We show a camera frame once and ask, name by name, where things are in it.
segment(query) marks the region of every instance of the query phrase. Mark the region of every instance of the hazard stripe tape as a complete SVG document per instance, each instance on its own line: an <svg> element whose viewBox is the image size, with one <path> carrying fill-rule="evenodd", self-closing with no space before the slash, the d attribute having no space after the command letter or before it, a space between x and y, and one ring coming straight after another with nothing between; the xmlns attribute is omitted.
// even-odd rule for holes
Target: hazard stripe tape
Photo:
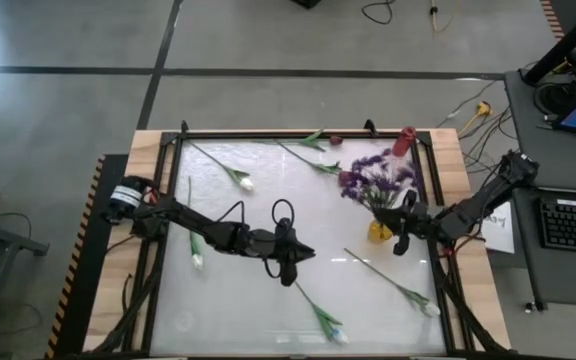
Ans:
<svg viewBox="0 0 576 360"><path fill-rule="evenodd" d="M544 10L544 15L546 15L546 20L548 21L548 25L550 25L550 30L552 30L553 35L557 40L560 40L564 37L564 30L561 28L561 24L559 23L559 18L557 18L557 14L555 14L555 10L552 8L552 3L550 0L540 0L541 7Z"/></svg>
<svg viewBox="0 0 576 360"><path fill-rule="evenodd" d="M55 356L57 344L59 343L59 333L61 332L61 324L66 315L66 308L68 307L68 299L72 291L72 286L74 285L75 282L75 277L77 276L79 257L81 256L81 251L83 250L86 237L86 230L88 228L88 220L90 220L90 213L92 211L95 194L97 193L97 186L99 185L99 177L101 176L101 169L103 165L104 165L104 157L102 156L99 158L99 160L97 160L97 166L95 167L95 174L90 184L90 191L88 192L88 198L86 199L84 211L81 215L81 221L79 223L79 231L77 232L77 237L75 239L75 246L72 250L70 263L68 264L68 272L66 273L64 286L61 290L61 295L59 296L59 303L57 306L57 312L55 313L55 319L52 324L52 331L50 333L50 337L48 338L48 349L46 350L46 353L44 355L45 359L52 359Z"/></svg>

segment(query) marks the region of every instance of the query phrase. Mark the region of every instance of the black desk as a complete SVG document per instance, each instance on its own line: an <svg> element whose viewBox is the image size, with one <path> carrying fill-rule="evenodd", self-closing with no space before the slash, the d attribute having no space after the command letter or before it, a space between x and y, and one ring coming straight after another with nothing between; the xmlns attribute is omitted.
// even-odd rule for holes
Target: black desk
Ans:
<svg viewBox="0 0 576 360"><path fill-rule="evenodd" d="M561 76L548 79L565 80ZM520 149L541 165L535 184L540 189L576 191L576 135L541 128L546 124L533 104L534 88L524 84L518 72L506 73L505 84ZM576 253L541 247L533 205L538 196L537 190L513 192L517 215L513 221L519 228L515 236L525 252L535 300L576 304Z"/></svg>

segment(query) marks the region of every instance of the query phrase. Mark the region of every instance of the black metal frame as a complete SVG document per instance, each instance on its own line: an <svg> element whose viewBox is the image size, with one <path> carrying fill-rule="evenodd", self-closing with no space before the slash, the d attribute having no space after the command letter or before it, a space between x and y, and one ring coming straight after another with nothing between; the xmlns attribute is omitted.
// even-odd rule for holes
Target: black metal frame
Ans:
<svg viewBox="0 0 576 360"><path fill-rule="evenodd" d="M396 131L381 131L377 132L374 128L374 124L372 121L367 121L366 126L364 127L368 129L367 131L361 130L349 130L349 131L324 131L321 134L321 138L329 138L331 136L342 136L347 139L370 139L370 138L381 138L381 139L396 139L399 136L399 132ZM275 138L275 139L302 139L308 135L310 135L311 131L303 131L303 130L288 130L288 131L263 131L263 132L246 132L246 131L219 131L219 132L212 132L212 131L188 131L188 127L184 122L182 125L181 132L164 132L161 135L161 140L159 144L159 153L157 155L157 164L155 166L155 174L154 174L154 181L157 184L161 184L161 177L163 174L163 166L166 158L166 153L168 148L171 145L174 145L174 152L173 152L173 161L170 170L170 179L168 182L168 189L167 192L171 193L174 191L174 186L177 183L177 174L179 172L179 165L181 159L181 151L183 146L183 140L185 139L192 139L192 140L215 140L215 139L268 139L268 138ZM438 176L438 169L436 160L433 153L432 141L430 139L429 132L418 132L418 138L420 141L418 142L417 146L411 147L411 154L413 157L413 161L417 164L421 164L420 162L420 154L418 146L422 145L425 147L428 166L430 169L430 175L432 178L433 183L439 181ZM425 187L425 181L423 178L423 174L420 174L420 183L419 183L419 194L421 201L427 202L428 201L428 194ZM433 185L433 191L435 192L435 199L438 202L443 204L443 195L441 194L441 185ZM165 257L166 251L166 241L168 236L168 229L166 228L164 231L164 235L157 238L156 240L150 241L157 241L157 253L155 256L155 260L153 263L152 271L159 271L163 268L163 262ZM142 247L139 251L139 259L137 262L137 270L135 273L135 289L133 289L133 294L139 293L141 289L141 284L145 277L146 271L146 259L148 257L148 251L151 242L150 241L143 241ZM430 264L433 269L433 273L437 270L437 266L441 266L440 264L440 257L436 246L432 246L430 242L428 242L428 252L430 255ZM451 279L455 281L455 283L459 284L460 296L463 296L463 290L461 290L461 279L459 278L458 271L451 271ZM142 338L142 346L141 351L150 351L150 345L152 340L152 332L154 328L154 321L155 321L155 314L157 311L157 301L159 296L159 283L160 280L157 280L157 283L150 293L149 302L148 302L148 310L146 312L146 320L145 320L145 327L143 332ZM447 305L447 296L442 289L442 284L440 284L437 279L434 281L435 291L437 295L437 305L441 310L441 326L442 332L444 337L444 344L446 347L446 353L450 354L456 350L455 348L455 339L454 334L452 331L452 325L450 322L450 313ZM128 331L125 334L124 342L122 344L123 351L130 351L132 347L133 337L134 337L134 322L129 327ZM466 327L462 324L462 335L464 336L464 342L468 344L469 342L467 339L470 339L470 343L472 343L472 334L467 330ZM474 347L467 347L467 350L472 350ZM402 359L408 357L387 357L389 359Z"/></svg>

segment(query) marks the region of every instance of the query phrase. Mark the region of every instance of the flower bouquet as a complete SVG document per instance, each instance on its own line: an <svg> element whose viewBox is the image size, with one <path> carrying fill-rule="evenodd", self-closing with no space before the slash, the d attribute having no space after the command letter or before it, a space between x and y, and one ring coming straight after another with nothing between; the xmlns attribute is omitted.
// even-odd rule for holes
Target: flower bouquet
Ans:
<svg viewBox="0 0 576 360"><path fill-rule="evenodd" d="M341 197L349 198L373 214L391 209L399 194L406 188L417 187L417 173L412 162L402 162L385 149L379 155L363 157L352 163L350 171L339 173ZM376 219L368 228L368 240L382 243L392 237L392 232Z"/></svg>

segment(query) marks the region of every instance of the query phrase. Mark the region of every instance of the white tulip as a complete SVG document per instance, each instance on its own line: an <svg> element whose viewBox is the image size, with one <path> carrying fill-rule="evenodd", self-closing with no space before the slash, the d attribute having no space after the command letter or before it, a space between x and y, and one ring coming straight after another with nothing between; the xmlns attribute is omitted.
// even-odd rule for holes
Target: white tulip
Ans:
<svg viewBox="0 0 576 360"><path fill-rule="evenodd" d="M337 344L348 344L350 341L348 340L348 336L346 336L346 334L344 334L343 331L341 331L341 329L339 328L334 328L332 330L332 339L337 343Z"/></svg>
<svg viewBox="0 0 576 360"><path fill-rule="evenodd" d="M197 270L201 270L204 267L204 258L199 254L194 254L192 256L192 266Z"/></svg>
<svg viewBox="0 0 576 360"><path fill-rule="evenodd" d="M246 191L252 191L254 189L252 181L249 178L239 180L239 186Z"/></svg>
<svg viewBox="0 0 576 360"><path fill-rule="evenodd" d="M424 305L424 307L421 309L421 311L423 311L424 314L426 314L430 317L437 317L437 316L441 315L441 310L439 310L437 305L433 304L430 301L427 302L426 305Z"/></svg>

